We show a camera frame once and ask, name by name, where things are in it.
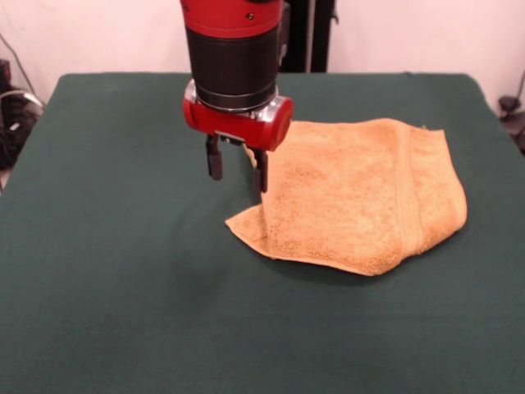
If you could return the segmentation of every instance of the black cylindrical joint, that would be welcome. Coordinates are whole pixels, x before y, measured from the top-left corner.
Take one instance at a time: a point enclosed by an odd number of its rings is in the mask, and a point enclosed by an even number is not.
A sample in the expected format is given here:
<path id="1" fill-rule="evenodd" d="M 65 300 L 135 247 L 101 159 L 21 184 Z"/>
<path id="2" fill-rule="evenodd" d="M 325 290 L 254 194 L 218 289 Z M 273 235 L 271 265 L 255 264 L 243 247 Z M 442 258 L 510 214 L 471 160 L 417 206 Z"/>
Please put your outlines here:
<path id="1" fill-rule="evenodd" d="M 211 108 L 247 112 L 276 95 L 280 28 L 254 37 L 219 39 L 186 29 L 199 100 Z"/>

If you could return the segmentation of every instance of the white wall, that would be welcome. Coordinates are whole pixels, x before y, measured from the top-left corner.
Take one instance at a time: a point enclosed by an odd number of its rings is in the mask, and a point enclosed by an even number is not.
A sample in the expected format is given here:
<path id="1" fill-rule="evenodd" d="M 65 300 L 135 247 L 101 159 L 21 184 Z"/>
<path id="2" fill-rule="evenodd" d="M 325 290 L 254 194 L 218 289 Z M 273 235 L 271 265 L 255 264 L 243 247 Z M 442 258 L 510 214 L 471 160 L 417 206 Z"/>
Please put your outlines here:
<path id="1" fill-rule="evenodd" d="M 67 72 L 189 71 L 179 0 L 0 0 L 0 31 L 44 99 Z"/>
<path id="2" fill-rule="evenodd" d="M 467 72 L 493 104 L 525 68 L 525 0 L 337 7 L 330 71 Z M 45 99 L 67 72 L 189 70 L 180 0 L 0 0 L 0 30 Z"/>
<path id="3" fill-rule="evenodd" d="M 496 108 L 525 69 L 525 0 L 337 0 L 330 71 L 466 72 Z"/>

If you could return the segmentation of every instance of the towel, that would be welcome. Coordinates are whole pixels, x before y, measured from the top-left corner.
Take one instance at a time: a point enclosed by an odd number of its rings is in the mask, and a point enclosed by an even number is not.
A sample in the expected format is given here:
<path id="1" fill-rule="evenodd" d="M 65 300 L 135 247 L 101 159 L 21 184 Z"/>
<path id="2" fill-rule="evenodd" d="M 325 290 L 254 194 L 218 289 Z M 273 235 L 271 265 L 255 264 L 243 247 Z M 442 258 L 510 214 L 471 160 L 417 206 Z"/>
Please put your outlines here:
<path id="1" fill-rule="evenodd" d="M 381 275 L 467 220 L 444 131 L 393 119 L 294 121 L 269 155 L 262 203 L 226 225 L 272 259 Z"/>

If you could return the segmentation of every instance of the table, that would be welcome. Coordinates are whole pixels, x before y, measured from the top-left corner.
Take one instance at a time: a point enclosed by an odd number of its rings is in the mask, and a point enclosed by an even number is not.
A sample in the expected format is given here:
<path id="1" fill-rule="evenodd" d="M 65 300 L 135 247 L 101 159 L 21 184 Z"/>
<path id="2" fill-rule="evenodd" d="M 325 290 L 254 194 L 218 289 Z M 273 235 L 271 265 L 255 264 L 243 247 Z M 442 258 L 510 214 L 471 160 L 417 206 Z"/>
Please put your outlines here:
<path id="1" fill-rule="evenodd" d="M 240 149 L 208 179 L 189 77 L 64 76 L 0 199 L 2 392 L 519 393 L 525 165 L 462 75 L 285 75 L 296 119 L 446 130 L 466 227 L 383 277 L 265 259 Z"/>

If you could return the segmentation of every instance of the red housing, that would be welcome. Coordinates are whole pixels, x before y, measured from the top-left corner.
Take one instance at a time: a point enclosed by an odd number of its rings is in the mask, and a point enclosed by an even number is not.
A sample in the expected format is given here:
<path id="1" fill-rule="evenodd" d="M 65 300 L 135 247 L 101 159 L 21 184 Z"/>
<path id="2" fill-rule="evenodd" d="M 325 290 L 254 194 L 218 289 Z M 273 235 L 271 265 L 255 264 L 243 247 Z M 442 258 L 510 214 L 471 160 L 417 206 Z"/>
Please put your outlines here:
<path id="1" fill-rule="evenodd" d="M 185 24 L 220 39 L 265 33 L 281 20 L 283 0 L 181 0 Z"/>
<path id="2" fill-rule="evenodd" d="M 223 131 L 236 139 L 243 140 L 252 149 L 275 151 L 285 139 L 294 112 L 294 104 L 285 98 L 273 122 L 257 121 L 234 113 L 217 112 L 200 103 L 183 103 L 184 116 L 188 125 L 197 131 L 218 136 Z"/>

